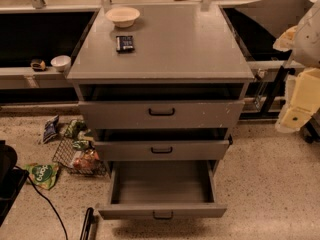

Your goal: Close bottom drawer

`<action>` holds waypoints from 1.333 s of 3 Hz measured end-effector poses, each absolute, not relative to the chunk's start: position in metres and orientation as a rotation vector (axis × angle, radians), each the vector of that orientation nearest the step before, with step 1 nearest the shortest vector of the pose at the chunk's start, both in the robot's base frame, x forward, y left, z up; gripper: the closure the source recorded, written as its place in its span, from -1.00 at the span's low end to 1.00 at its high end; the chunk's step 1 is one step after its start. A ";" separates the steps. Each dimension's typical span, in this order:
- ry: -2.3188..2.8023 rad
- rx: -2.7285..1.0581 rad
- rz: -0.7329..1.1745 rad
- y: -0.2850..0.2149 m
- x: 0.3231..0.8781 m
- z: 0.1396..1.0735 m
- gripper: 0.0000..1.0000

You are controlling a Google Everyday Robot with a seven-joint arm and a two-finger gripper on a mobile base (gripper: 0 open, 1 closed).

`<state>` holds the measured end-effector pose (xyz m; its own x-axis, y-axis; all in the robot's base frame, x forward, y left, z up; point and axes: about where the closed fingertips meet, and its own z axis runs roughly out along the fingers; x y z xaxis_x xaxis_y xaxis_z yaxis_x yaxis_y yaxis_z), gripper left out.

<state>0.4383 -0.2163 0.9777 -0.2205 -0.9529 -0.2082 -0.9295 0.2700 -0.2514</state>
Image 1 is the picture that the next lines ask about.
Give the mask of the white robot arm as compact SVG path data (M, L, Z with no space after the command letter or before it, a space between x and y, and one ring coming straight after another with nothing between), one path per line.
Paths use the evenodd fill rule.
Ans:
M285 83L285 105L275 128L281 133L299 131L320 108L320 1L316 1L299 23L276 39L273 48L292 51L288 64L304 66Z

